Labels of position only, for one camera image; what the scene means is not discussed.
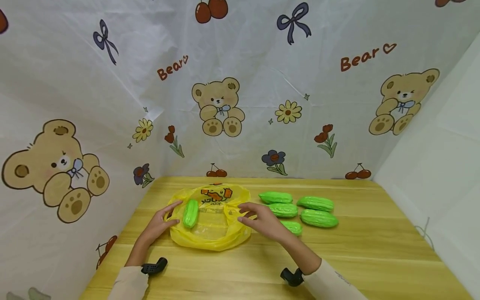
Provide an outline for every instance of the blue bow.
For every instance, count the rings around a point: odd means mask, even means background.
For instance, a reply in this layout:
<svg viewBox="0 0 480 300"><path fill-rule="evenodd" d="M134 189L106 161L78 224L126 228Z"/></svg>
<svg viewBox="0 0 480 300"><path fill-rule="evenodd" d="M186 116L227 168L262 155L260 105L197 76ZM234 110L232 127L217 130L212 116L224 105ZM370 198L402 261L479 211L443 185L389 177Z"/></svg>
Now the blue bow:
<svg viewBox="0 0 480 300"><path fill-rule="evenodd" d="M396 106L396 108L398 108L398 111L403 114L403 109L404 109L404 108L411 108L411 107L413 107L414 105L415 105L415 101L410 100L410 101L407 101L407 102L405 102L405 103L399 102L398 105Z"/></svg>
<svg viewBox="0 0 480 300"><path fill-rule="evenodd" d="M290 29L288 30L288 36L287 36L287 41L290 45L293 44L293 28L295 28L295 24L301 29L303 29L303 31L307 34L307 37L312 35L310 28L308 28L306 24L298 22L298 20L303 18L307 13L308 13L308 4L306 2L302 2L299 5L297 5L297 7L293 10L291 19L283 14L279 16L278 19L276 20L276 26L280 30L284 30L288 26L290 26Z"/></svg>
<svg viewBox="0 0 480 300"><path fill-rule="evenodd" d="M225 115L224 111L229 111L230 110L230 105L224 105L220 108L216 108L217 112L219 112L222 116Z"/></svg>
<svg viewBox="0 0 480 300"><path fill-rule="evenodd" d="M112 48L115 49L117 54L119 53L119 51L117 50L117 47L115 47L115 45L112 42L107 40L108 28L107 28L107 25L105 24L105 21L103 20L100 20L100 31L102 32L102 34L98 33L97 31L93 32L93 39L95 40L95 44L102 50L105 49L105 45L106 45L108 55L110 55L110 59L112 60L114 65L117 65L117 62L113 58L112 52L110 51L110 47L108 45L112 46Z"/></svg>
<svg viewBox="0 0 480 300"><path fill-rule="evenodd" d="M84 167L84 163L81 159L77 158L76 160L73 161L73 168L67 171L67 174L70 175L70 177L76 177L80 178L80 176L83 177L83 175L79 172L82 168Z"/></svg>

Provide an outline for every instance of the bitter melon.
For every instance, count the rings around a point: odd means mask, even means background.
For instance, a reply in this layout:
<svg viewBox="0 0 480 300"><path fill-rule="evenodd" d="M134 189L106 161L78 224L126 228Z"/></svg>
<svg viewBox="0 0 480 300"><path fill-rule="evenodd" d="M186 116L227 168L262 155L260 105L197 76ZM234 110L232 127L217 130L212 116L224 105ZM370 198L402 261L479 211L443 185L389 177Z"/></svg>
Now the bitter melon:
<svg viewBox="0 0 480 300"><path fill-rule="evenodd" d="M197 223L198 219L198 202L190 199L183 211L183 225L186 228L192 228Z"/></svg>
<svg viewBox="0 0 480 300"><path fill-rule="evenodd" d="M280 223L283 224L288 230L290 230L291 233L293 233L296 236L301 235L302 228L301 225L297 222L293 221L280 221Z"/></svg>
<svg viewBox="0 0 480 300"><path fill-rule="evenodd" d="M291 218L299 213L298 207L292 203L272 203L267 205L277 217Z"/></svg>
<svg viewBox="0 0 480 300"><path fill-rule="evenodd" d="M332 200L314 196L301 197L298 200L297 205L314 210L323 210L326 212L331 212L334 208Z"/></svg>
<svg viewBox="0 0 480 300"><path fill-rule="evenodd" d="M267 204L293 202L292 195L286 192L263 192L258 194L258 196Z"/></svg>
<svg viewBox="0 0 480 300"><path fill-rule="evenodd" d="M338 225L338 220L334 215L321 210L305 209L300 214L300 219L306 224L317 227L328 228Z"/></svg>

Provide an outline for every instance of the hand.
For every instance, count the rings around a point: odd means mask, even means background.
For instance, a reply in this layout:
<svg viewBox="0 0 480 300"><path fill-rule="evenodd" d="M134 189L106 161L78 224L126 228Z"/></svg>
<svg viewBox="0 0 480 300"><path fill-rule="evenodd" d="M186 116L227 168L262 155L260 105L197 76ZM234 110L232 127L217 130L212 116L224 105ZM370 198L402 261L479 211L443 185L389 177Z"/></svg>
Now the hand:
<svg viewBox="0 0 480 300"><path fill-rule="evenodd" d="M240 204L239 209L241 214L245 212L246 214L239 216L238 221L267 238L280 242L285 238L294 237L293 233L280 223L268 206L247 202Z"/></svg>
<svg viewBox="0 0 480 300"><path fill-rule="evenodd" d="M174 220L169 220L168 222L165 222L163 220L165 214L170 214L173 209L177 206L179 206L183 201L176 201L175 203L170 204L167 207L164 207L157 211L153 218L150 220L150 223L148 223L147 227L143 230L143 232L140 234L138 240L144 241L148 245L153 244L153 242L158 239L159 236L162 235L162 233L165 232L165 230L175 224L178 224L180 220L174 219Z"/></svg>

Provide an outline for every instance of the bear paw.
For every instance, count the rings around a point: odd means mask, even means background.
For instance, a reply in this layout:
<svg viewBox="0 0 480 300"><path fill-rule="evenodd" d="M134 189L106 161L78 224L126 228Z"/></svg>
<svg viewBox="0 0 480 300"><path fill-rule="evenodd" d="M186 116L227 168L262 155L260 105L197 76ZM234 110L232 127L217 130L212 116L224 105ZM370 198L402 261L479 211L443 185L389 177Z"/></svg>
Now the bear paw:
<svg viewBox="0 0 480 300"><path fill-rule="evenodd" d="M392 115L383 114L372 120L368 131L373 135L380 135L392 129L395 120Z"/></svg>
<svg viewBox="0 0 480 300"><path fill-rule="evenodd" d="M241 132L241 122L235 117L228 117L223 121L223 130L230 137L235 137Z"/></svg>
<svg viewBox="0 0 480 300"><path fill-rule="evenodd" d="M57 215L65 223L72 223L80 219L90 205L90 193L84 188L68 192L62 199Z"/></svg>
<svg viewBox="0 0 480 300"><path fill-rule="evenodd" d="M399 135L402 131L406 128L406 126L412 121L413 115L406 115L398 119L395 122L395 126L393 127L393 134Z"/></svg>
<svg viewBox="0 0 480 300"><path fill-rule="evenodd" d="M204 133L210 136L217 136L222 133L222 123L218 119L206 120L202 126Z"/></svg>
<svg viewBox="0 0 480 300"><path fill-rule="evenodd" d="M107 173L99 166L95 166L88 175L87 188L94 195L99 196L108 188L110 178Z"/></svg>

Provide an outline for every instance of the fabric backdrop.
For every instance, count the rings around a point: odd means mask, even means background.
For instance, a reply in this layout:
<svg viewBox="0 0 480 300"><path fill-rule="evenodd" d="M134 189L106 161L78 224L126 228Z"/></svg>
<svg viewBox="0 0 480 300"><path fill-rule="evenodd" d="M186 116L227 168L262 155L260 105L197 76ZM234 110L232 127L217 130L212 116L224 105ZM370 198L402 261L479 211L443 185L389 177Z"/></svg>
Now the fabric backdrop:
<svg viewBox="0 0 480 300"><path fill-rule="evenodd" d="M0 0L0 294L76 299L160 176L371 179L478 15L477 0Z"/></svg>

